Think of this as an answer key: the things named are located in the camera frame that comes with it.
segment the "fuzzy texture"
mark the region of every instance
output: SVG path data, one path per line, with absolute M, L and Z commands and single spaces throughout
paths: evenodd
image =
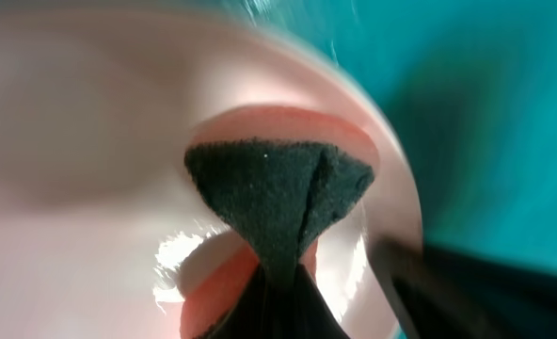
M 299 257 L 342 219 L 373 169 L 319 142 L 249 139 L 190 148 L 184 163 L 201 197 L 254 249 L 269 282 L 293 286 Z

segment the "black object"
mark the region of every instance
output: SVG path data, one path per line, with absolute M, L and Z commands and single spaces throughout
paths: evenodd
M 407 338 L 557 338 L 557 277 L 386 240 L 369 261 Z
M 347 215 L 374 179 L 370 166 L 319 142 L 207 143 L 189 149 L 184 163 L 207 205 L 283 290 L 293 285 L 308 246 Z
M 298 266 L 289 291 L 273 287 L 258 266 L 237 305 L 200 339 L 348 339 L 310 274 Z
M 197 145 L 184 163 L 207 205 L 260 259 L 237 304 L 202 338 L 347 339 L 298 260 L 347 215 L 373 169 L 330 144 L 260 139 Z

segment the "plastic cup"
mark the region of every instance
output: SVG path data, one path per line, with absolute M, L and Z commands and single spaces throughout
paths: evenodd
M 352 338 L 393 336 L 365 248 L 391 236 L 420 249 L 421 211 L 362 90 L 270 33 L 94 9 L 0 16 L 0 338 L 180 338 L 184 297 L 243 245 L 183 152 L 194 127 L 244 105 L 336 115 L 373 139 L 376 180 L 320 237 L 316 279 Z M 203 261 L 182 266 L 201 244 Z

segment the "black foam piece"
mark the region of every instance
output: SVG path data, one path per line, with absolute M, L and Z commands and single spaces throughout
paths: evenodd
M 250 139 L 201 144 L 184 163 L 205 202 L 255 250 L 269 282 L 288 290 L 299 257 L 345 217 L 373 169 L 334 145 Z
M 285 292 L 266 281 L 263 269 L 249 280 L 236 306 L 199 339 L 347 339 L 310 274 L 298 266 Z

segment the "teal background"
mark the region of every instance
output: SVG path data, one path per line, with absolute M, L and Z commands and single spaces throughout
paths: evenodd
M 425 241 L 557 274 L 557 0 L 206 0 L 306 40 L 406 150 Z

